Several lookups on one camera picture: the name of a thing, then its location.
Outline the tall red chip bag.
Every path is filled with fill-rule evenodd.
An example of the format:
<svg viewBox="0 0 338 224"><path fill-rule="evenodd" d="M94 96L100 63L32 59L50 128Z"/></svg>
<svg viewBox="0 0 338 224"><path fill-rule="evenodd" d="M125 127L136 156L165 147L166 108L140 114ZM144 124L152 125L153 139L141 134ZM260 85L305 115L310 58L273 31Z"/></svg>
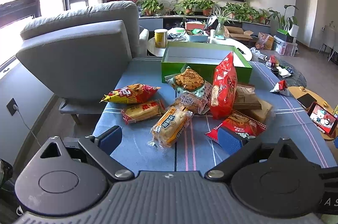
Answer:
<svg viewBox="0 0 338 224"><path fill-rule="evenodd" d="M238 82L233 60L234 54L229 52L214 70L210 99L210 111L214 119L229 116L233 109Z"/></svg>

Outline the brown paper snack pack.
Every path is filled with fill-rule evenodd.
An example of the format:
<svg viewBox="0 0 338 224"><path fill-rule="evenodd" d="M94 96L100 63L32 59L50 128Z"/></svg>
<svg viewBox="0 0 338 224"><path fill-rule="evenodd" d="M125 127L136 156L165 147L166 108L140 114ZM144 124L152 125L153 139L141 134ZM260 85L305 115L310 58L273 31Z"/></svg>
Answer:
<svg viewBox="0 0 338 224"><path fill-rule="evenodd" d="M235 110L260 110L261 103L256 96L255 86L251 84L237 84L236 98L233 109Z"/></svg>

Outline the yellow red chip bag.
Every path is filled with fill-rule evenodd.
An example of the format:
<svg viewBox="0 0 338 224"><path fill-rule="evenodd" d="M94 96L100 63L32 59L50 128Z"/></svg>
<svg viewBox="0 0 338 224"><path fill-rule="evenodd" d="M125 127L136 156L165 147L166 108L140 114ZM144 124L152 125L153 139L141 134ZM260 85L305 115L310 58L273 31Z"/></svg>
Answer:
<svg viewBox="0 0 338 224"><path fill-rule="evenodd" d="M160 87L147 84L131 84L116 90L110 91L101 99L101 102L120 103L125 105L145 103L150 100Z"/></svg>

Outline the grey sofa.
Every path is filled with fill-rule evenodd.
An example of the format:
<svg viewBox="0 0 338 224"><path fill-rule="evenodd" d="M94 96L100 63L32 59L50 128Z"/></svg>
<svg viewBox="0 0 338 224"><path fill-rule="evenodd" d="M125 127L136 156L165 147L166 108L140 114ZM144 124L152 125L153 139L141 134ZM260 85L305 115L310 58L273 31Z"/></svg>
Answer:
<svg viewBox="0 0 338 224"><path fill-rule="evenodd" d="M63 114L98 114L130 61L147 54L137 5L111 1L33 19L17 59L56 96Z"/></svg>

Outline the green cardboard box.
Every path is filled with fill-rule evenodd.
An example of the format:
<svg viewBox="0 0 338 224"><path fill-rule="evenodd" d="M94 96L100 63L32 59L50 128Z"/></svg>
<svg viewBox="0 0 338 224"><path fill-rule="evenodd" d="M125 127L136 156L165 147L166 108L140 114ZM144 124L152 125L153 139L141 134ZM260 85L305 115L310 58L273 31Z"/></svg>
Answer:
<svg viewBox="0 0 338 224"><path fill-rule="evenodd" d="M234 46L194 42L169 42L161 62L162 82L165 77L179 74L184 67L191 67L209 83L214 70L225 57L233 52L238 82L249 83L252 66Z"/></svg>

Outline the small red white blue wrapper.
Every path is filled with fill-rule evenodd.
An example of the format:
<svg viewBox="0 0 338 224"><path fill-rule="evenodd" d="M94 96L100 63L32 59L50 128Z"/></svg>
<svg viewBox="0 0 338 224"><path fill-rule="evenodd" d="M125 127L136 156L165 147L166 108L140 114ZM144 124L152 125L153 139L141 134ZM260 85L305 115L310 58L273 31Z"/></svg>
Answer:
<svg viewBox="0 0 338 224"><path fill-rule="evenodd" d="M271 93L290 96L286 80L281 80L275 84L274 88L270 90Z"/></svg>

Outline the grey tv cabinet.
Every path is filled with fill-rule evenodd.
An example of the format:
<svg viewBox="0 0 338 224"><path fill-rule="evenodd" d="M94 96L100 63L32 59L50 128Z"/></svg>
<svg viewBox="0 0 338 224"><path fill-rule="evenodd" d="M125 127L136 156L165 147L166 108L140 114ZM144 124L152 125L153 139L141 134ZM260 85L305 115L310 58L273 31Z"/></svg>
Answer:
<svg viewBox="0 0 338 224"><path fill-rule="evenodd" d="M208 17L202 15L196 16L184 16L184 15L163 15L163 16L142 16L139 18L139 25L151 32L156 29L170 30L174 27L185 28L186 22L198 21L207 24ZM244 31L250 30L253 35L258 33L271 34L270 25L253 23L253 22L239 22L236 20L229 19L225 22L226 26L241 27Z"/></svg>

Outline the green cracker snack bag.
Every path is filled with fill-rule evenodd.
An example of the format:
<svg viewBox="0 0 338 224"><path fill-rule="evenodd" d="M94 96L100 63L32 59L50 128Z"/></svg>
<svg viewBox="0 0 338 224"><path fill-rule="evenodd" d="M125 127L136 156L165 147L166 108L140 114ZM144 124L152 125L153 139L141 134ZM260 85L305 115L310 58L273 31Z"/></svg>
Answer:
<svg viewBox="0 0 338 224"><path fill-rule="evenodd" d="M203 79L191 67L187 67L180 74L168 75L164 78L177 94L184 92L194 94L200 98L209 98L211 95L212 85Z"/></svg>

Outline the yellow tin can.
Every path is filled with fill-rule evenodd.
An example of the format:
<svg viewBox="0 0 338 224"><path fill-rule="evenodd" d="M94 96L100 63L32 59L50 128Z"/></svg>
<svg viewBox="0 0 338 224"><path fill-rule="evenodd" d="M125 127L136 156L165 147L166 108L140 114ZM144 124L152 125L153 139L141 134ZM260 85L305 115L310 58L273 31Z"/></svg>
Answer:
<svg viewBox="0 0 338 224"><path fill-rule="evenodd" d="M155 47L159 49L165 49L167 45L167 30L166 29L156 29L154 31L155 35Z"/></svg>

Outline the white round coffee table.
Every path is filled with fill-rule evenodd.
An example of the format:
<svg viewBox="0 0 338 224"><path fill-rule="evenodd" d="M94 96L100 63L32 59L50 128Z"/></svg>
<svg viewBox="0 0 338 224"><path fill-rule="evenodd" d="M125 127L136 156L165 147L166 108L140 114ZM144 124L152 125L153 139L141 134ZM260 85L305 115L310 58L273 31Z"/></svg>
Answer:
<svg viewBox="0 0 338 224"><path fill-rule="evenodd" d="M184 43L187 43L188 41L184 38L184 35L183 35L181 38L169 39L167 41L167 43L169 43L169 42L184 42ZM231 39L231 38L217 39L217 38L214 38L214 37L209 37L207 43L208 44L216 44L216 45L233 46L243 55L243 57L247 61L252 60L251 50L248 47L246 47L244 44L242 44L241 42L236 41L234 39ZM159 48L155 47L155 38L151 38L151 39L148 40L147 51L148 51L149 54L157 56L157 57L162 57L164 55L165 49L159 49Z"/></svg>

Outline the yellow sachima cake pack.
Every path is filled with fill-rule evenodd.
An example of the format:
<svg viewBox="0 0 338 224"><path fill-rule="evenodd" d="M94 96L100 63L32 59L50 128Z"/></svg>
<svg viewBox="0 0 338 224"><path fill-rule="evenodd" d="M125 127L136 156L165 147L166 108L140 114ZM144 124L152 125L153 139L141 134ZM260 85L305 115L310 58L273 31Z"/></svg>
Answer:
<svg viewBox="0 0 338 224"><path fill-rule="evenodd" d="M193 112L184 106L171 106L166 113L151 127L152 147L171 147L185 132Z"/></svg>

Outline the clear toast bread pack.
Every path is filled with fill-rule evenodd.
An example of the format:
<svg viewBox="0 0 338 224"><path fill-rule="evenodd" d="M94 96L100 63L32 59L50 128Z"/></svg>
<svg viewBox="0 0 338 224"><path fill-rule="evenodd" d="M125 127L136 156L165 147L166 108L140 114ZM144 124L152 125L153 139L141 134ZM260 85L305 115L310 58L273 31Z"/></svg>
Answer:
<svg viewBox="0 0 338 224"><path fill-rule="evenodd" d="M255 110L240 110L241 113L255 119L258 122L267 124L268 121L275 117L273 106L265 100L258 100L261 104L261 109Z"/></svg>

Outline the small clear pastry pack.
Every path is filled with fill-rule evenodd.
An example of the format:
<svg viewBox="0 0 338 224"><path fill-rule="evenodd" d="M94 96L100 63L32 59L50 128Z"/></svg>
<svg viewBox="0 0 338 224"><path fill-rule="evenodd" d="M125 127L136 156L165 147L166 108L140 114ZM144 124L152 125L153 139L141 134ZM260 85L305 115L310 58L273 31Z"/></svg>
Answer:
<svg viewBox="0 0 338 224"><path fill-rule="evenodd" d="M211 92L204 92L202 94L195 94L184 91L175 99L173 106L184 106L194 114L203 115L210 110L209 100Z"/></svg>

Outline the phone with cartoon screen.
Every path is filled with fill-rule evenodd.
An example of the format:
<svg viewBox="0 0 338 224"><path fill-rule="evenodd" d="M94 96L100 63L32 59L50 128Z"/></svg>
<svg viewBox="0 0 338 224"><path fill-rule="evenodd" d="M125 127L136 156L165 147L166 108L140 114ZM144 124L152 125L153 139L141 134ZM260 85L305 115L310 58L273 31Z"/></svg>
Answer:
<svg viewBox="0 0 338 224"><path fill-rule="evenodd" d="M313 103L308 111L308 116L312 122L322 131L324 134L333 137L337 126L337 118L327 111L324 107L317 102Z"/></svg>

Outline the blue snack basket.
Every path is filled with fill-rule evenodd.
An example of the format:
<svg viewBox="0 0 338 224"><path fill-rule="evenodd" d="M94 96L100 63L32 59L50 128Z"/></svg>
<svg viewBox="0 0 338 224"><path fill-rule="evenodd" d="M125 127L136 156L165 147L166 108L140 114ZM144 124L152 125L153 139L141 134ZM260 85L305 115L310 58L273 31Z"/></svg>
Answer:
<svg viewBox="0 0 338 224"><path fill-rule="evenodd" d="M186 31L184 33L184 38L188 42L207 43L209 36L204 31L200 31L197 34L193 34L192 31Z"/></svg>

